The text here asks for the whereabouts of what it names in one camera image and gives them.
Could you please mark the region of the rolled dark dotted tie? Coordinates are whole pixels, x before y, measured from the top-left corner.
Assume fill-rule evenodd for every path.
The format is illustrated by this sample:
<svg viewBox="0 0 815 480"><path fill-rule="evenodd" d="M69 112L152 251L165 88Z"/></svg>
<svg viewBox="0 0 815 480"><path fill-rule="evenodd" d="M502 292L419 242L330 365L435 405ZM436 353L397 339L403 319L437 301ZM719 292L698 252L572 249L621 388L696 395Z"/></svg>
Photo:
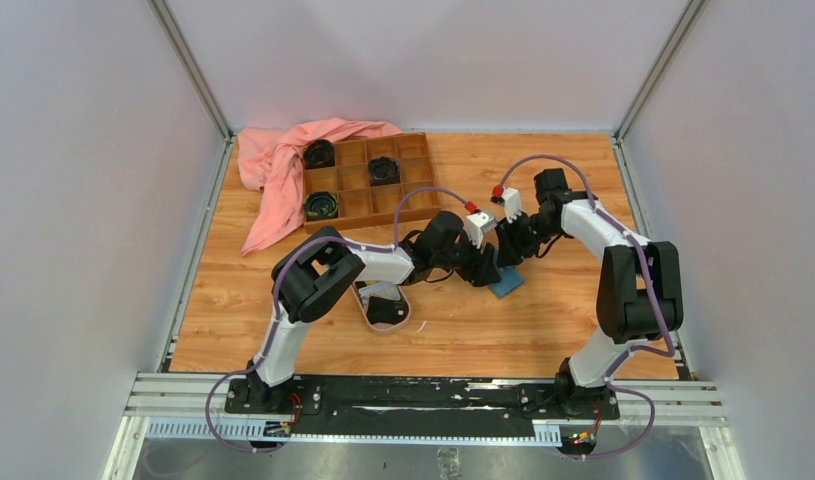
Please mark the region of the rolled dark dotted tie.
<svg viewBox="0 0 815 480"><path fill-rule="evenodd" d="M401 169L396 158L380 156L371 159L367 165L371 187L393 185L401 182Z"/></svg>

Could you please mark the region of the aluminium frame rail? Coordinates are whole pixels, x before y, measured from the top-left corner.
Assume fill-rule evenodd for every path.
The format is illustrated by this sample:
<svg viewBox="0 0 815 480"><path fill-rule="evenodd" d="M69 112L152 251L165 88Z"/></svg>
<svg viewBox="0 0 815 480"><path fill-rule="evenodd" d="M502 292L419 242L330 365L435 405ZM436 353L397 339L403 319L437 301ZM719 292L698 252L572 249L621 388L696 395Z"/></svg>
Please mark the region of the aluminium frame rail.
<svg viewBox="0 0 815 480"><path fill-rule="evenodd" d="M129 479L148 439L507 446L587 455L611 426L696 430L717 479L745 472L710 382L625 380L564 397L548 379L297 375L257 387L243 375L141 373L104 477Z"/></svg>

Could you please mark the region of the rolled black tie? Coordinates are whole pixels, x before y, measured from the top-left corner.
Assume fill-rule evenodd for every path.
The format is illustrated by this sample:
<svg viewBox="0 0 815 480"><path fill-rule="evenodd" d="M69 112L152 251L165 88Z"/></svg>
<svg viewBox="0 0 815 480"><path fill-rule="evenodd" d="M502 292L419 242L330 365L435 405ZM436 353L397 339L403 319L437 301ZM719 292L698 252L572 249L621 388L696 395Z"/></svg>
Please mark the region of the rolled black tie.
<svg viewBox="0 0 815 480"><path fill-rule="evenodd" d="M315 140L305 148L302 160L308 170L334 167L336 164L334 144L326 139Z"/></svg>

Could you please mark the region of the wooden compartment tray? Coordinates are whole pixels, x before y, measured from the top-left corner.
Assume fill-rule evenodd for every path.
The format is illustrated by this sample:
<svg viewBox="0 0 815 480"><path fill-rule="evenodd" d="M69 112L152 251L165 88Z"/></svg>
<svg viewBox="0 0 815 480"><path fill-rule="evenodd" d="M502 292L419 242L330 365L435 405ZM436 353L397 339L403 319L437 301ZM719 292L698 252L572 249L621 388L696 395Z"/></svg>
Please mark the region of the wooden compartment tray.
<svg viewBox="0 0 815 480"><path fill-rule="evenodd" d="M339 230L432 218L441 210L427 137L400 134L340 142L316 140L302 151L303 228Z"/></svg>

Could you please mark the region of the pink cloth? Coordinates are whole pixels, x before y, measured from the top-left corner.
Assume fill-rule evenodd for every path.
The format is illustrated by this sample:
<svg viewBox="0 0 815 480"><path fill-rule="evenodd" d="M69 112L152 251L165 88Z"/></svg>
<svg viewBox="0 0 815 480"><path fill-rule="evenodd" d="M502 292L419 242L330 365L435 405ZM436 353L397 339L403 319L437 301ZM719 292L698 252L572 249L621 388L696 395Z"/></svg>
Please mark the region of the pink cloth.
<svg viewBox="0 0 815 480"><path fill-rule="evenodd" d="M243 128L237 135L239 177L246 189L259 192L262 197L240 255L264 250L302 226L302 156L307 146L317 140L335 143L401 133L400 128L386 121L338 117L309 121L286 130Z"/></svg>

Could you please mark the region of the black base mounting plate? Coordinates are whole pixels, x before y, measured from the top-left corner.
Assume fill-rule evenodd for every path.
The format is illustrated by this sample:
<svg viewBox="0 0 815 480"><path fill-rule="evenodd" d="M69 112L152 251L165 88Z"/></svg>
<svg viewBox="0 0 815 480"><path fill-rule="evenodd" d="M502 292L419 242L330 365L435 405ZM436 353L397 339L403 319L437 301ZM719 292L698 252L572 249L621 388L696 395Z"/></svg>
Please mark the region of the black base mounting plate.
<svg viewBox="0 0 815 480"><path fill-rule="evenodd" d="M224 410L289 415L294 434L404 437L530 436L536 420L616 420L616 396L574 393L551 380L296 375L269 411L249 405L246 378L230 383Z"/></svg>

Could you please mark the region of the pink oval card tray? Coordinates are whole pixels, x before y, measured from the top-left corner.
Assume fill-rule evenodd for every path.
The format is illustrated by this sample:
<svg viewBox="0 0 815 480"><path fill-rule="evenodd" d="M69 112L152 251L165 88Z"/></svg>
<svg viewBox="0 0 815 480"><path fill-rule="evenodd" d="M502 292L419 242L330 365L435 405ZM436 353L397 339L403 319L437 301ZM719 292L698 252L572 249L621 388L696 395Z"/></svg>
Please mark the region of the pink oval card tray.
<svg viewBox="0 0 815 480"><path fill-rule="evenodd" d="M352 285L368 327L387 335L403 328L410 319L411 305L401 286L383 281L358 281Z"/></svg>

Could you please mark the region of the black card in tray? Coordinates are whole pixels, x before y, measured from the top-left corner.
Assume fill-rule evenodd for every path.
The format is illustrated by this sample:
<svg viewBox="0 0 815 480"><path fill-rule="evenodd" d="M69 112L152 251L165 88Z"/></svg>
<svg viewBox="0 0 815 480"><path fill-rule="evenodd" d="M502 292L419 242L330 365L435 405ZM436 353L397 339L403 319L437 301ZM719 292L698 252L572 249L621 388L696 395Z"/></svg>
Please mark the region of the black card in tray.
<svg viewBox="0 0 815 480"><path fill-rule="evenodd" d="M409 305L404 300L371 297L366 318L373 327L387 328L404 322L409 316Z"/></svg>

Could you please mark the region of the teal leather card holder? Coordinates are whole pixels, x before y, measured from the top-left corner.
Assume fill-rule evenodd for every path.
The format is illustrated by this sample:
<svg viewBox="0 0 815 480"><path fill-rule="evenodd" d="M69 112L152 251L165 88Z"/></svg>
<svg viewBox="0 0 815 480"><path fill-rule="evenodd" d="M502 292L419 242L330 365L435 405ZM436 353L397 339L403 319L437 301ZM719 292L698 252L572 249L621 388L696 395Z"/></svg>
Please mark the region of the teal leather card holder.
<svg viewBox="0 0 815 480"><path fill-rule="evenodd" d="M497 299L510 295L524 284L524 278L513 266L500 268L499 276L500 280L498 282L488 286Z"/></svg>

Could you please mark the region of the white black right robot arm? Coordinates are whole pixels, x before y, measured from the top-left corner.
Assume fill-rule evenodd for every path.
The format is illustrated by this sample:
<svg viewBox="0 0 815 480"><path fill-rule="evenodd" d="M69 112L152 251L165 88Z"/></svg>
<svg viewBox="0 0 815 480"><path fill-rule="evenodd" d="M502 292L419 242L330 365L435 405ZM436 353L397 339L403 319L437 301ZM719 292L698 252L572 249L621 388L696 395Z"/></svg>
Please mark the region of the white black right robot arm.
<svg viewBox="0 0 815 480"><path fill-rule="evenodd" d="M558 369L548 400L567 417L579 417L609 398L609 385L634 354L673 357L671 332L683 323L676 246L652 241L608 213L590 187L572 190L561 169L535 176L539 210L527 214L518 190L499 184L491 199L504 209L495 228L497 264L514 267L537 257L560 238L579 241L600 261L597 328Z"/></svg>

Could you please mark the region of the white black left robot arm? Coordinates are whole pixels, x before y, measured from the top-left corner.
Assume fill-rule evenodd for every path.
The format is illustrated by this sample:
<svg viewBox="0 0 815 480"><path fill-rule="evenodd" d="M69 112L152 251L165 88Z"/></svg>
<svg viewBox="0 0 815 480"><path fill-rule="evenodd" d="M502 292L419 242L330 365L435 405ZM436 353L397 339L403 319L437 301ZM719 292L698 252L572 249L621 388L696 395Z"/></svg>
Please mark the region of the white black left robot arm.
<svg viewBox="0 0 815 480"><path fill-rule="evenodd" d="M438 213L422 230L390 245L356 242L325 227L281 260L272 271L272 315L259 352L245 371L247 404L266 413L289 400L287 381L310 325L325 316L356 283L397 289L427 281L439 269L472 286L499 282L494 248L484 242L496 225L488 212L466 218Z"/></svg>

